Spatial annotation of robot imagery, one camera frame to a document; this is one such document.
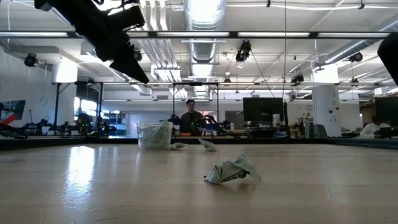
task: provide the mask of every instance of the wooden table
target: wooden table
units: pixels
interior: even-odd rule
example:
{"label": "wooden table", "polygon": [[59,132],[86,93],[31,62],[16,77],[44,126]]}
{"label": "wooden table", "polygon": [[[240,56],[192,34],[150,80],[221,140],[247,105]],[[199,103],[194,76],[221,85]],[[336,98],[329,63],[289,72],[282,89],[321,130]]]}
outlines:
{"label": "wooden table", "polygon": [[[0,152],[1,223],[396,223],[398,152],[332,145],[96,145]],[[262,184],[207,184],[245,154]]]}

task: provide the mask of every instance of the person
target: person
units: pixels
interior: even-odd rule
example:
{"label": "person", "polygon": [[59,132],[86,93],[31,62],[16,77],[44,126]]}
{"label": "person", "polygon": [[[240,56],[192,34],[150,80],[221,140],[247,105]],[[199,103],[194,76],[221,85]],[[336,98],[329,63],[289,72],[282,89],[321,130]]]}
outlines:
{"label": "person", "polygon": [[[200,136],[203,128],[206,127],[203,115],[195,111],[195,100],[187,100],[188,112],[181,116],[182,123],[180,125],[180,133],[191,133],[192,136]],[[192,123],[198,123],[198,129],[192,128]]]}
{"label": "person", "polygon": [[366,127],[362,130],[360,137],[368,139],[375,138],[374,133],[380,130],[380,128],[390,128],[390,126],[388,124],[382,123],[381,120],[374,115],[372,117],[372,123],[366,125]]}

